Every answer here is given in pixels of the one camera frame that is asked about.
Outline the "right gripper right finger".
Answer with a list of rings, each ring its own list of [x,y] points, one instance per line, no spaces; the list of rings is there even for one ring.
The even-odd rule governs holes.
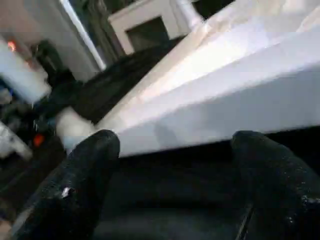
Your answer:
[[[252,203],[245,239],[318,240],[319,175],[259,132],[236,132],[231,147]]]

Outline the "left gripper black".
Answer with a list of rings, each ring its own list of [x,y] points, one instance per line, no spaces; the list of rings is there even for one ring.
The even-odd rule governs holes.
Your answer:
[[[12,154],[29,160],[33,151],[55,134],[50,123],[36,114],[30,105],[13,100],[0,105],[0,159]]]

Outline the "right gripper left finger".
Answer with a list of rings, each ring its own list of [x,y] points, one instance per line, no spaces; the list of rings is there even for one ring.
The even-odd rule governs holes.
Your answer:
[[[119,154],[120,140],[111,130],[80,142],[26,202],[9,238],[89,240]]]

